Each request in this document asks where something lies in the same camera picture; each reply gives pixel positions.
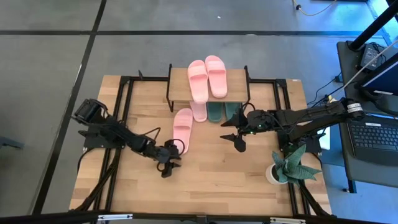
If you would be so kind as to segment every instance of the wooden shelf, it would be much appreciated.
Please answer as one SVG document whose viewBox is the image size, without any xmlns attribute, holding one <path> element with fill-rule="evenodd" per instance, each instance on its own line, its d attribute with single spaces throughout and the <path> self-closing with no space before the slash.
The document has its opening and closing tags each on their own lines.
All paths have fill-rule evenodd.
<svg viewBox="0 0 398 224">
<path fill-rule="evenodd" d="M 174 102 L 193 101 L 191 88 L 188 81 L 187 68 L 171 68 L 169 83 L 169 100 Z M 228 93 L 224 98 L 215 98 L 211 94 L 210 84 L 208 83 L 209 100 L 208 102 L 238 102 L 243 103 L 249 100 L 250 90 L 248 90 L 249 80 L 246 79 L 245 69 L 227 69 L 226 79 Z"/>
</svg>

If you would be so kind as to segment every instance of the wooden tabletop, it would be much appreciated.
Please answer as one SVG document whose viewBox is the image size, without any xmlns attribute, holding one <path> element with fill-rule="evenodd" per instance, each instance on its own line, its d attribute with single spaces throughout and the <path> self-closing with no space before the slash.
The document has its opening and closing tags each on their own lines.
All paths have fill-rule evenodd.
<svg viewBox="0 0 398 224">
<path fill-rule="evenodd" d="M 99 91 L 98 99 L 106 104 L 110 113 L 114 108 L 119 80 L 120 76 L 105 76 Z M 301 81 L 287 80 L 287 85 L 292 109 L 306 108 Z M 134 82 L 127 119 L 127 125 L 134 133 L 144 133 L 160 126 L 162 130 L 157 138 L 158 145 L 172 138 L 176 112 L 189 107 L 187 103 L 175 103 L 174 112 L 171 113 L 165 99 L 166 89 L 167 82 Z M 275 109 L 272 85 L 252 83 L 250 89 L 251 103 L 257 109 Z M 280 96 L 284 102 L 282 90 Z M 279 153 L 276 133 L 246 136 L 247 150 L 240 153 L 234 149 L 232 142 L 219 137 L 236 132 L 234 128 L 222 128 L 220 124 L 224 121 L 225 116 L 218 124 L 194 122 L 190 147 L 182 156 L 182 166 L 174 169 L 172 176 L 166 179 L 161 178 L 156 162 L 125 148 L 121 154 L 111 210 L 291 216 L 287 185 L 272 185 L 265 177 L 267 166 L 273 163 L 272 151 Z M 104 149 L 95 149 L 82 160 L 70 208 L 79 206 L 93 190 L 98 181 L 103 155 Z M 311 154 L 304 154 L 302 164 L 320 169 L 319 161 Z M 306 185 L 315 200 L 330 212 L 323 175 L 320 173 L 315 177 L 317 181 L 308 180 Z M 104 208 L 107 188 L 104 188 L 101 208 Z M 299 212 L 303 213 L 297 187 L 296 194 Z"/>
<path fill-rule="evenodd" d="M 172 68 L 170 75 L 169 99 L 174 102 L 193 101 L 188 80 L 187 68 Z M 224 98 L 215 98 L 208 83 L 209 102 L 247 102 L 248 88 L 244 69 L 227 69 L 226 82 L 228 93 Z"/>
</svg>

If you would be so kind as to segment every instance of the gray floor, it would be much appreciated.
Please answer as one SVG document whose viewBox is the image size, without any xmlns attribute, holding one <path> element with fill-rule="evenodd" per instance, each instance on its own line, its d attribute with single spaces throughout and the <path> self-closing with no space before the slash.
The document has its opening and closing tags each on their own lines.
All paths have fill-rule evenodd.
<svg viewBox="0 0 398 224">
<path fill-rule="evenodd" d="M 325 1 L 300 1 L 308 12 Z M 90 30 L 100 1 L 0 2 L 0 29 Z M 373 21 L 365 3 L 338 3 L 318 17 L 280 1 L 108 1 L 100 30 L 317 30 L 361 31 Z M 315 90 L 340 72 L 336 43 L 353 37 L 309 36 L 97 36 L 76 101 L 96 98 L 103 75 L 166 76 L 168 64 L 219 55 L 229 68 L 249 67 L 252 77 L 299 78 L 310 101 Z M 0 217 L 29 212 L 37 183 L 65 109 L 85 50 L 87 36 L 1 36 L 1 136 L 26 144 L 0 151 Z M 381 38 L 372 41 L 385 44 Z M 321 94 L 334 90 L 331 84 Z M 44 212 L 68 209 L 81 154 L 83 128 L 71 122 L 50 186 Z M 343 218 L 398 222 L 398 189 L 369 184 L 359 194 L 340 192 L 344 171 L 324 170 L 333 213 Z M 339 204 L 352 204 L 349 210 Z"/>
</svg>

